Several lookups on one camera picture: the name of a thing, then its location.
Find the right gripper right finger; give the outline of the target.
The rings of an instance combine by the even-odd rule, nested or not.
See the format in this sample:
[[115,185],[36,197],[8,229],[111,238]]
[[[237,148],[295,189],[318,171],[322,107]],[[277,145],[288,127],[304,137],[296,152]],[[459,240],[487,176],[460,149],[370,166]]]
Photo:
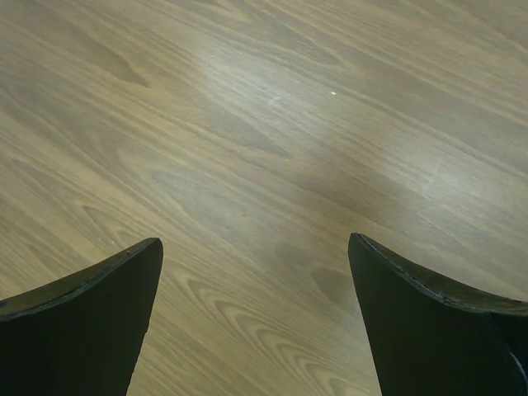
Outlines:
[[527,303],[420,266],[361,233],[348,257],[384,395],[525,395]]

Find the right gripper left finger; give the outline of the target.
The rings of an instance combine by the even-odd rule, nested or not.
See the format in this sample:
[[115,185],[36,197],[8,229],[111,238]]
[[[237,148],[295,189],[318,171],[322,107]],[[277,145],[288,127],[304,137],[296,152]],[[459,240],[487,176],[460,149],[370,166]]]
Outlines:
[[147,238],[1,302],[3,395],[125,395],[149,329],[163,244]]

